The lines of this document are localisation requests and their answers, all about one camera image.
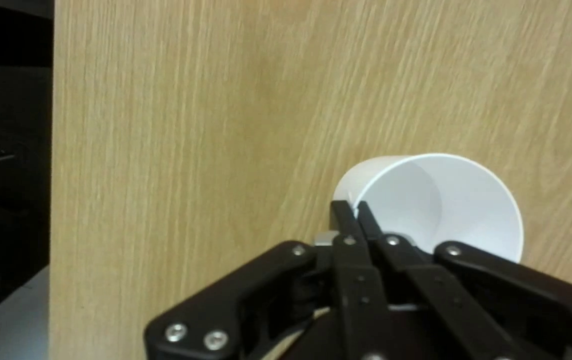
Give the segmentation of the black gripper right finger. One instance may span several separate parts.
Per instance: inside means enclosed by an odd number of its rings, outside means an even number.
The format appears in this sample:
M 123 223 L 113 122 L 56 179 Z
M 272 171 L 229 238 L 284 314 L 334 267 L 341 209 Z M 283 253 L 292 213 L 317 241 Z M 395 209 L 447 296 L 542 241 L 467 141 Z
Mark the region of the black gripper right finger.
M 427 254 L 386 235 L 367 202 L 358 224 L 465 360 L 572 360 L 571 283 L 458 241 Z

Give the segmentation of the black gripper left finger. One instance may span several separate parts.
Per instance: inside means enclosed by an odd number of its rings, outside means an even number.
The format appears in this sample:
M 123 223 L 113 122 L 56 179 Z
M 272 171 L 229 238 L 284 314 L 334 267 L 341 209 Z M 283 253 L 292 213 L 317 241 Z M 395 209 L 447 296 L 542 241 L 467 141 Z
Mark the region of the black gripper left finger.
M 388 302 L 373 248 L 382 238 L 370 209 L 331 204 L 327 247 L 283 242 L 157 316 L 146 360 L 256 360 L 300 336 L 295 358 L 392 360 Z

